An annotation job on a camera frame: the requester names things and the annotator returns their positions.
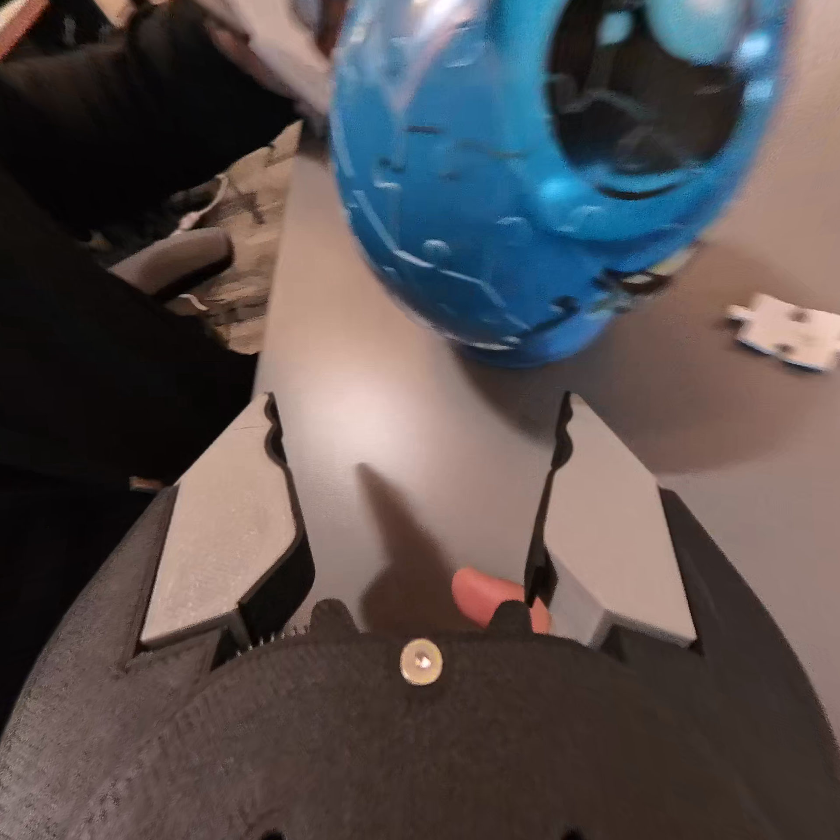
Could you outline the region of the person's right hand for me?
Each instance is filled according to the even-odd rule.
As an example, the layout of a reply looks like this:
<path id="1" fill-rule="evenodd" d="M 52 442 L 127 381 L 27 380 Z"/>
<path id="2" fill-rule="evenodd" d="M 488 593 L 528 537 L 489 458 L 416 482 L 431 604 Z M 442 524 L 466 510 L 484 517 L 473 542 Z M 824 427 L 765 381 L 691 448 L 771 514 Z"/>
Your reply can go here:
<path id="1" fill-rule="evenodd" d="M 451 594 L 461 615 L 488 634 L 524 637 L 553 629 L 546 605 L 539 598 L 528 600 L 517 582 L 464 568 L 455 573 Z"/>

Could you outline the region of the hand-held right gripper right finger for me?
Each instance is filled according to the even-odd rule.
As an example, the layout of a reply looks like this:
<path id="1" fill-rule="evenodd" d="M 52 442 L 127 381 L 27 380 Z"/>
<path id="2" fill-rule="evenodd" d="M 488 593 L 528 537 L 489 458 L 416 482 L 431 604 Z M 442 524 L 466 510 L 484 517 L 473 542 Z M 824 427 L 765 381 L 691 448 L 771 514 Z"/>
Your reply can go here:
<path id="1" fill-rule="evenodd" d="M 599 648 L 615 628 L 697 640 L 659 484 L 578 395 L 560 406 L 524 579 L 549 633 Z"/>

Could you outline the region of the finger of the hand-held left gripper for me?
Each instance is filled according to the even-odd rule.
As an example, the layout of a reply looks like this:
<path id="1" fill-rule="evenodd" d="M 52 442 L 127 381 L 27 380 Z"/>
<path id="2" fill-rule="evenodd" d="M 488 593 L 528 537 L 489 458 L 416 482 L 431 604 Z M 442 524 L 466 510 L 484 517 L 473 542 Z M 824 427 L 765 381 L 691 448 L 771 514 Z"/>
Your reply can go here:
<path id="1" fill-rule="evenodd" d="M 317 44 L 322 1 L 256 3 L 256 54 L 281 86 L 310 113 L 325 117 L 332 95 L 332 66 Z"/>

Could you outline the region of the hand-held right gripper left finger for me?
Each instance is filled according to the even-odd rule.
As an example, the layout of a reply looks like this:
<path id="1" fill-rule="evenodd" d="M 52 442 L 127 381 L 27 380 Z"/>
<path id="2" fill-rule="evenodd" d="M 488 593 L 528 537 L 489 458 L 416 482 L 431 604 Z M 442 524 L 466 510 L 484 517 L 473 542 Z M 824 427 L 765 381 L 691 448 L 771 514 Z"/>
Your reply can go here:
<path id="1" fill-rule="evenodd" d="M 282 635 L 315 566 L 275 400 L 254 398 L 175 485 L 140 644 L 220 629 L 237 649 Z"/>

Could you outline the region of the blue plastic ball stand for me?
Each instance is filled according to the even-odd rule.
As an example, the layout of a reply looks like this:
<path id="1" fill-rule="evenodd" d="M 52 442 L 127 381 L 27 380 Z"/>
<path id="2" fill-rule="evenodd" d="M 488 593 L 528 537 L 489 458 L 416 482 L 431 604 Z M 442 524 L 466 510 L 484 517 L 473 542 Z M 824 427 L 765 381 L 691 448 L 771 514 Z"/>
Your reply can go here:
<path id="1" fill-rule="evenodd" d="M 468 361 L 501 369 L 531 369 L 566 361 L 600 339 L 616 318 L 612 309 L 571 311 L 558 309 L 546 321 L 516 335 L 511 347 L 492 350 L 462 346 L 460 356 Z"/>

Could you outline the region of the puzzle piece with white back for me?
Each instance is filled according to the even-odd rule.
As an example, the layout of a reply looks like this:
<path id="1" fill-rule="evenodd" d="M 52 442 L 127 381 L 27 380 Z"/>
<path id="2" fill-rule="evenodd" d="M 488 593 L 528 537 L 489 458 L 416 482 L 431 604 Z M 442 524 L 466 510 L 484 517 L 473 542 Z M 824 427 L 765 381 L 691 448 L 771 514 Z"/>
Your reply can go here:
<path id="1" fill-rule="evenodd" d="M 815 373 L 838 366 L 839 315 L 800 308 L 763 293 L 746 307 L 731 305 L 727 320 L 738 324 L 736 341 L 751 350 Z"/>

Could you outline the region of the blue puzzle ball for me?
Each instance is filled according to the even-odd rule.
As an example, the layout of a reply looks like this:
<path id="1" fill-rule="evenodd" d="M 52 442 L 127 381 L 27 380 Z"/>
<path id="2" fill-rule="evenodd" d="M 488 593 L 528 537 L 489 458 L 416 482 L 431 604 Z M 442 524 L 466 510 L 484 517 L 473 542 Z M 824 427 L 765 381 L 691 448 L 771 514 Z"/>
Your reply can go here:
<path id="1" fill-rule="evenodd" d="M 360 251 L 447 340 L 667 287 L 749 173 L 796 2 L 353 2 L 329 147 Z"/>

